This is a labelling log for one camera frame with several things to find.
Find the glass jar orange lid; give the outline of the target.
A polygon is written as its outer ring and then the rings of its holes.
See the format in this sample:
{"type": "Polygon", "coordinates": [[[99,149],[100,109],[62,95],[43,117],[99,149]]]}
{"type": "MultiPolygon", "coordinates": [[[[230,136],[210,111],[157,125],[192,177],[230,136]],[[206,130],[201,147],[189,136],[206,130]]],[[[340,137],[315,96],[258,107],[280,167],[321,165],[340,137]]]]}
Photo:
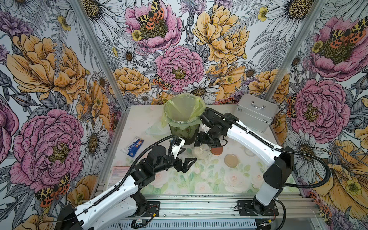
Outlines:
{"type": "Polygon", "coordinates": [[[211,147],[207,145],[201,145],[200,147],[193,148],[193,156],[198,160],[204,160],[211,155],[211,147]]]}

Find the glass jar beige lid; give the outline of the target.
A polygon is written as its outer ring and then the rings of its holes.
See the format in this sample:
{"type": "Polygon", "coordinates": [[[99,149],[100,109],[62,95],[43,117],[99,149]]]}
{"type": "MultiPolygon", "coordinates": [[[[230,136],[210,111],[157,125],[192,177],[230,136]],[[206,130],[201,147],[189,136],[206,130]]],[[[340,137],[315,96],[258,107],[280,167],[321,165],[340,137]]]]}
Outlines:
{"type": "Polygon", "coordinates": [[[249,157],[254,157],[255,156],[255,154],[251,150],[249,150],[248,148],[244,147],[243,150],[244,150],[244,153],[247,156],[249,156],[249,157]]]}

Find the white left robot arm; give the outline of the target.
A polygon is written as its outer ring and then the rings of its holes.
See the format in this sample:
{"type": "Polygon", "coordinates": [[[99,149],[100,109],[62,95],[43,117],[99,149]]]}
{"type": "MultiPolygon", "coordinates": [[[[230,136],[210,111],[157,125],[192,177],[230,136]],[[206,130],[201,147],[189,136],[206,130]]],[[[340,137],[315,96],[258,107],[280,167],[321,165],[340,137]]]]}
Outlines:
{"type": "Polygon", "coordinates": [[[154,146],[147,157],[135,165],[127,178],[120,180],[105,192],[77,207],[68,205],[62,209],[56,222],[57,230],[102,230],[120,218],[141,216],[148,202],[140,192],[154,181],[156,174],[170,168],[186,173],[196,158],[181,160],[173,151],[185,149],[176,146],[166,149],[154,146]]]}

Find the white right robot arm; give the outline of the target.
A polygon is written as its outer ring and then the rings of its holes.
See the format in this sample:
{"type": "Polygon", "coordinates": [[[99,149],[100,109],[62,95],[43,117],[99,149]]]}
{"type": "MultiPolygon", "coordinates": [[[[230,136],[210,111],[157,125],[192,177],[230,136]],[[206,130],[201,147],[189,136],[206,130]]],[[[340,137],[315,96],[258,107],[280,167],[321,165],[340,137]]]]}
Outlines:
{"type": "Polygon", "coordinates": [[[196,135],[196,147],[207,145],[210,148],[219,148],[220,138],[228,137],[252,151],[268,166],[263,174],[264,181],[249,208],[256,215],[264,215],[271,201],[277,198],[286,186],[286,181],[293,171],[293,155],[254,133],[230,113],[224,115],[207,107],[199,118],[204,125],[204,131],[196,135]]]}

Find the green plastic bin liner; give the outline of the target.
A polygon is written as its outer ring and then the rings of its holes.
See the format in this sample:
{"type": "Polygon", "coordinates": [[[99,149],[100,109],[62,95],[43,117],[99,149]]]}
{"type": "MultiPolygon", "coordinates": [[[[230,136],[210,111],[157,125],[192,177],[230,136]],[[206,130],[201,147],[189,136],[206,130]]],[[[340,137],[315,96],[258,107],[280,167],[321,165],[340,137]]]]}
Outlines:
{"type": "Polygon", "coordinates": [[[192,94],[179,94],[168,100],[163,107],[161,126],[186,127],[200,125],[200,116],[207,105],[201,97],[192,94]]]}

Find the blue snack packet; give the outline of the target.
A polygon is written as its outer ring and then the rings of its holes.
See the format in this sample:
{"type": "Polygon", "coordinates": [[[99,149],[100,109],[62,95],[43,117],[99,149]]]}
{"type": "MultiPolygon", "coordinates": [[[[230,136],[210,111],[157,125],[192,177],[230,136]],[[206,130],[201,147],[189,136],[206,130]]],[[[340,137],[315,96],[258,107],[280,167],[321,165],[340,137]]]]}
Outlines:
{"type": "Polygon", "coordinates": [[[121,151],[123,154],[126,154],[127,156],[134,158],[143,143],[144,139],[135,137],[133,141],[121,151]]]}

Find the silver metal case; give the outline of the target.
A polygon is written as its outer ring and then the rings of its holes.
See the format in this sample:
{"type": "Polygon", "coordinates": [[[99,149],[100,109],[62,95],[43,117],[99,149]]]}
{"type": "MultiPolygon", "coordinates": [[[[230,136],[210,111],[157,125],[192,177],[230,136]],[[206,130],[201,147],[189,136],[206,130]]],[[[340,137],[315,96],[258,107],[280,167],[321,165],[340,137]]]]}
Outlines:
{"type": "Polygon", "coordinates": [[[264,133],[271,125],[278,106],[251,94],[244,94],[233,115],[252,130],[264,133]]]}

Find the pink red packet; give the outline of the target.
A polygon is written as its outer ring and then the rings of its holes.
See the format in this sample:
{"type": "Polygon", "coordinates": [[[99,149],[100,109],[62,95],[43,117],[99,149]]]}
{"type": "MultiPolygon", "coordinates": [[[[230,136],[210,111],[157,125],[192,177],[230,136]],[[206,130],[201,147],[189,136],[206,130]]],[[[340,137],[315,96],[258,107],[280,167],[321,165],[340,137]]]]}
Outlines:
{"type": "Polygon", "coordinates": [[[108,188],[113,187],[115,184],[120,182],[124,176],[127,174],[128,170],[130,169],[129,166],[115,166],[113,167],[110,177],[108,180],[108,188]]]}

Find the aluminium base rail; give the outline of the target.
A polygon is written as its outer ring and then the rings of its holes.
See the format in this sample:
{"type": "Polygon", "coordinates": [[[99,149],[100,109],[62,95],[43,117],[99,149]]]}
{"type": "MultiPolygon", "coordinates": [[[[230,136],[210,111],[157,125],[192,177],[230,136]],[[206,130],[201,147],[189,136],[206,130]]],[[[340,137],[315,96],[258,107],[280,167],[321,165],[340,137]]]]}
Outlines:
{"type": "Polygon", "coordinates": [[[89,201],[73,209],[84,230],[324,230],[316,205],[293,193],[279,196],[257,215],[254,193],[148,195],[141,193],[116,203],[89,201]]]}

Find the aluminium frame post left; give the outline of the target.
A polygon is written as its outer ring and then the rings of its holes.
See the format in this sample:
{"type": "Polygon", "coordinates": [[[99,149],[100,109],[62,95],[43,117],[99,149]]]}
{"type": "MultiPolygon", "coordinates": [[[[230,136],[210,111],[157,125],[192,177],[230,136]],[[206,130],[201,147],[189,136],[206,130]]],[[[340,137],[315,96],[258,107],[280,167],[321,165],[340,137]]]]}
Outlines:
{"type": "Polygon", "coordinates": [[[96,55],[102,70],[104,71],[108,81],[111,84],[111,87],[114,91],[114,94],[118,100],[118,103],[122,109],[123,112],[126,112],[129,109],[129,105],[126,103],[126,101],[123,98],[123,95],[121,93],[121,90],[117,84],[116,79],[113,76],[113,72],[109,66],[109,63],[103,53],[102,47],[100,45],[100,42],[98,40],[98,37],[96,33],[94,32],[94,27],[90,20],[88,19],[88,15],[86,14],[86,11],[82,5],[81,1],[71,1],[71,7],[76,13],[76,17],[78,21],[80,22],[80,25],[86,35],[87,40],[89,41],[94,54],[96,55]]]}

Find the aluminium frame post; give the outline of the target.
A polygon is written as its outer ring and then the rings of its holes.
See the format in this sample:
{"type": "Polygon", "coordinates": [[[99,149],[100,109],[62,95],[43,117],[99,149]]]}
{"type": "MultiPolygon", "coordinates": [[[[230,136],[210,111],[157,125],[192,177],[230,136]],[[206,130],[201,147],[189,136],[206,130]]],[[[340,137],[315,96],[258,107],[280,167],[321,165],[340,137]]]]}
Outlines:
{"type": "Polygon", "coordinates": [[[102,70],[104,71],[108,81],[111,84],[111,87],[114,91],[114,94],[118,100],[118,103],[122,109],[123,112],[126,112],[129,109],[129,105],[126,103],[126,101],[123,98],[123,95],[121,93],[121,90],[117,84],[116,79],[113,76],[113,72],[109,66],[109,63],[103,53],[102,47],[100,45],[100,42],[98,40],[98,37],[96,33],[94,32],[94,27],[90,20],[88,19],[88,15],[86,14],[86,11],[82,5],[81,1],[71,1],[71,7],[76,13],[76,17],[78,21],[80,22],[80,25],[86,35],[87,40],[89,41],[94,54],[96,55],[102,70]]]}
{"type": "Polygon", "coordinates": [[[294,57],[297,55],[299,48],[302,46],[305,37],[307,36],[309,31],[314,28],[318,15],[321,13],[325,3],[325,0],[314,1],[310,12],[307,14],[307,17],[301,26],[301,30],[296,33],[295,39],[291,44],[290,49],[288,50],[281,66],[279,67],[278,72],[270,85],[270,88],[267,90],[267,93],[264,96],[264,100],[270,101],[272,99],[274,93],[276,92],[276,89],[278,88],[285,74],[287,73],[290,64],[292,63],[294,57]]]}

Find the aluminium frame post right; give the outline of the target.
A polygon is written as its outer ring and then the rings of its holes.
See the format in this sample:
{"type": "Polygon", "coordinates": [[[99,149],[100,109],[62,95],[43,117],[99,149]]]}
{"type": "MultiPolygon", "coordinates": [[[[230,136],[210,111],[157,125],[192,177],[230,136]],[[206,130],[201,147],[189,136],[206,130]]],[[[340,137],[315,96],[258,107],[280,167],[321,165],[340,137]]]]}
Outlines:
{"type": "Polygon", "coordinates": [[[274,93],[276,92],[276,89],[278,88],[285,74],[287,73],[290,64],[292,63],[294,57],[297,55],[299,48],[302,46],[305,37],[307,36],[309,31],[314,28],[318,15],[321,13],[325,3],[325,0],[314,1],[310,12],[307,14],[307,17],[301,26],[301,30],[296,33],[295,39],[291,44],[290,49],[288,50],[281,66],[279,67],[278,72],[270,85],[270,88],[267,90],[267,93],[264,96],[264,100],[270,101],[272,99],[274,93]]]}

